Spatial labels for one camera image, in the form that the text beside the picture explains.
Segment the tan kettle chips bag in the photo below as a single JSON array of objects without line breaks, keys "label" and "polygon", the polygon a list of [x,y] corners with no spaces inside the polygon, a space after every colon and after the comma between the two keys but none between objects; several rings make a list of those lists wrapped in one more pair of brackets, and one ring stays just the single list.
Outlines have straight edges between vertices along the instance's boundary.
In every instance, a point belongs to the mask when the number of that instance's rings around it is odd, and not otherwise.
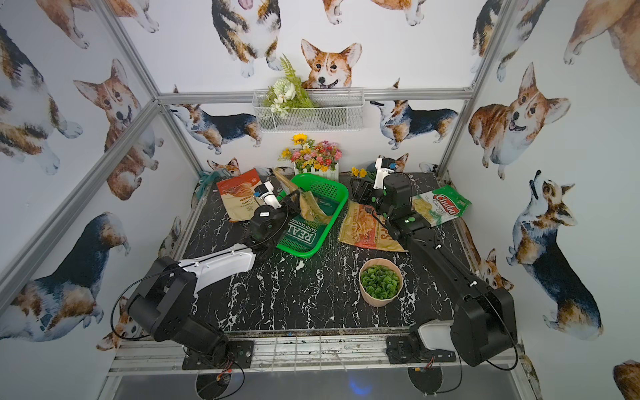
[{"label": "tan kettle chips bag", "polygon": [[302,218],[310,223],[321,223],[323,225],[329,225],[332,220],[332,216],[326,215],[321,210],[318,202],[311,192],[305,192],[301,190],[299,186],[289,180],[280,170],[273,170],[273,175],[283,186],[283,190],[286,194],[290,194],[294,191],[300,192],[300,215]]}]

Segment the green Real chips bag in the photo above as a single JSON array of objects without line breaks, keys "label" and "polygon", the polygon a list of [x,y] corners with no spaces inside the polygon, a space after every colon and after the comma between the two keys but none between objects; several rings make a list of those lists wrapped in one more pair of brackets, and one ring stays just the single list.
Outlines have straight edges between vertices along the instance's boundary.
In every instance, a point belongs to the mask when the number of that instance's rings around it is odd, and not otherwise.
[{"label": "green Real chips bag", "polygon": [[[339,202],[324,197],[315,197],[315,199],[320,209],[329,216],[329,219],[332,219]],[[317,245],[327,226],[326,223],[310,222],[301,215],[297,215],[290,220],[288,230],[280,243],[288,242],[290,248],[295,248],[299,252],[308,252]]]}]

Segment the tan balsamico tomato chips bag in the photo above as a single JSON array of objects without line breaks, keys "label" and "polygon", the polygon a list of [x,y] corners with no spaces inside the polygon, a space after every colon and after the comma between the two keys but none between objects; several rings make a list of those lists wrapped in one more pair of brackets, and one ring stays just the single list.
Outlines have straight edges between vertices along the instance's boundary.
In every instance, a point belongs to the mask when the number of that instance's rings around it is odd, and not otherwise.
[{"label": "tan balsamico tomato chips bag", "polygon": [[353,201],[342,222],[338,241],[359,248],[404,253],[404,248],[391,238],[386,228],[373,216],[373,207]]}]

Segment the red cream cassava chips bag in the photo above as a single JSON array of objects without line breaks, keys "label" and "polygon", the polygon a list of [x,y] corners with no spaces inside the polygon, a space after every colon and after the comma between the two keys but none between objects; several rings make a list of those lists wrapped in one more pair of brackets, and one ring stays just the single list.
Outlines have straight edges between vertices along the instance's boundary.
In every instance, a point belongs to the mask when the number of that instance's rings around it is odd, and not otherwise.
[{"label": "red cream cassava chips bag", "polygon": [[255,189],[261,184],[262,180],[256,169],[217,183],[218,193],[232,222],[250,220],[255,210],[264,205],[264,202],[255,196]]}]

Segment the green Chuba cassava chips bag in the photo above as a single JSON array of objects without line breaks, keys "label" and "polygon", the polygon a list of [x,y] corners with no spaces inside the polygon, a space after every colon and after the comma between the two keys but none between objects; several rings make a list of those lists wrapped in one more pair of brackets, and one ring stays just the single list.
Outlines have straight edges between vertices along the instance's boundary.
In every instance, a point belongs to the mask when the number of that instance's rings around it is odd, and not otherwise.
[{"label": "green Chuba cassava chips bag", "polygon": [[445,185],[412,198],[413,209],[422,215],[431,227],[443,225],[463,216],[472,202],[454,187]]}]

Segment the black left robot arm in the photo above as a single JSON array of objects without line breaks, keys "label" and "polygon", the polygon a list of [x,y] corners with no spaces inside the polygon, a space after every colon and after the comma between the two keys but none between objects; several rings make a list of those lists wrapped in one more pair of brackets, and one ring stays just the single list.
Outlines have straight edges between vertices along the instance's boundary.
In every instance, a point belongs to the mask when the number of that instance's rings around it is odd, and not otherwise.
[{"label": "black left robot arm", "polygon": [[223,351],[227,338],[219,328],[193,316],[198,292],[238,273],[275,250],[291,219],[300,214],[297,189],[255,211],[240,243],[210,255],[175,261],[157,258],[129,297],[126,311],[156,342],[171,340],[206,356]]}]

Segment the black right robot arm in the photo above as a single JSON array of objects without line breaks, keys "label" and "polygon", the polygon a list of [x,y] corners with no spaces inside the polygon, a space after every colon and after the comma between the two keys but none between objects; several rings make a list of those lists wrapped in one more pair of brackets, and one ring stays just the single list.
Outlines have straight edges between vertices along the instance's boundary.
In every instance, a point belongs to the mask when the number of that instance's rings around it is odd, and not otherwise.
[{"label": "black right robot arm", "polygon": [[476,367],[518,347],[511,293],[477,278],[442,245],[430,223],[413,209],[413,187],[407,175],[391,173],[381,186],[359,179],[353,198],[373,207],[374,219],[450,297],[452,320],[432,320],[417,327],[415,335],[423,348],[454,352],[459,360]]}]

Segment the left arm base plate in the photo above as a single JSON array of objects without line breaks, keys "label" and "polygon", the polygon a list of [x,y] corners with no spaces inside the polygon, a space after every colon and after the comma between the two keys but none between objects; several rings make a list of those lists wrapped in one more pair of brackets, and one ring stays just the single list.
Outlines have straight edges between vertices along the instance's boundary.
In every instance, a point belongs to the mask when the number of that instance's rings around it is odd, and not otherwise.
[{"label": "left arm base plate", "polygon": [[182,370],[205,370],[251,367],[255,341],[231,340],[219,343],[212,353],[200,353],[184,348]]}]

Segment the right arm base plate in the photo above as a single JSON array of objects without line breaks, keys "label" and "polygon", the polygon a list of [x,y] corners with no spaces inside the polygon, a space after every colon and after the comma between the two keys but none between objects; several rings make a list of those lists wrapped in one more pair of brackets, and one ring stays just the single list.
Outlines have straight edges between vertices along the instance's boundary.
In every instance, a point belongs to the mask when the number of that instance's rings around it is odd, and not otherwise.
[{"label": "right arm base plate", "polygon": [[388,336],[385,353],[389,362],[395,364],[413,363],[455,363],[455,352],[441,349],[427,349],[415,334]]}]

